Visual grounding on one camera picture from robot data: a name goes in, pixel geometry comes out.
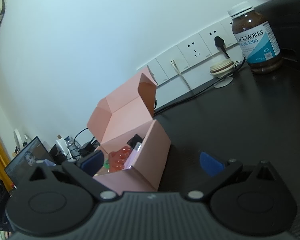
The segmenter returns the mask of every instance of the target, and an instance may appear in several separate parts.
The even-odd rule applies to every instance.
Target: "open cardboard box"
[[[130,168],[93,178],[119,195],[123,191],[157,191],[171,141],[153,120],[156,82],[146,67],[101,99],[87,127],[105,159],[110,152],[127,146],[138,134],[143,138],[139,154]]]

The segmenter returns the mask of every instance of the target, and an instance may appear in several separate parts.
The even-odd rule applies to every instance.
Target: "white power socket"
[[[232,19],[231,17],[224,18],[223,20],[220,21],[222,27],[225,29],[226,33],[228,33],[230,37],[230,41],[232,44],[237,44],[238,41],[235,38],[233,32],[232,32]]]
[[[199,34],[206,43],[212,55],[215,55],[221,51],[221,49],[216,47],[216,44],[214,42],[214,38],[216,36],[219,36],[225,41],[226,48],[233,45],[229,35],[226,33],[225,29],[222,27],[220,22],[214,23],[209,27],[204,28],[202,31],[199,32]]]
[[[182,55],[177,46],[173,46],[164,53],[156,57],[156,60],[159,62],[163,71],[167,74],[168,78],[173,78],[178,75],[175,69],[171,65],[171,61],[174,60],[176,66],[180,72],[187,70],[189,67],[188,62],[185,57]]]
[[[190,67],[212,56],[199,33],[196,33],[185,39],[177,46],[185,57],[186,61],[189,63]]]
[[[149,66],[152,75],[154,77],[154,80],[157,82],[158,86],[160,86],[161,84],[169,80],[166,73],[163,71],[163,69],[161,68],[160,64],[157,62],[156,59],[149,61],[148,64],[138,68],[137,70],[140,70],[141,68],[144,68],[146,66]]]

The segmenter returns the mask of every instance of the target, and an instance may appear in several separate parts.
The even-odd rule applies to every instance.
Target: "white cable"
[[[183,81],[186,83],[187,87],[189,88],[189,91],[191,91],[191,87],[189,86],[188,82],[186,81],[186,79],[184,78],[184,76],[181,74],[181,72],[179,71],[177,64],[175,63],[174,60],[170,61],[171,66],[173,66],[174,70],[178,73],[178,75],[183,79]]]

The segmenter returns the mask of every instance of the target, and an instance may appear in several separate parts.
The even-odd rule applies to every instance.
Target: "black desk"
[[[172,146],[160,191],[189,191],[209,177],[201,151],[244,165],[271,161],[298,203],[291,232],[300,238],[300,72],[288,66],[267,75],[245,67],[232,83],[156,116]]]

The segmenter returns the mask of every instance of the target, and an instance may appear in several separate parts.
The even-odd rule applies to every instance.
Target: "brown supplement bottle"
[[[264,74],[279,68],[283,59],[267,19],[247,1],[233,6],[228,13],[233,21],[232,32],[251,71]]]

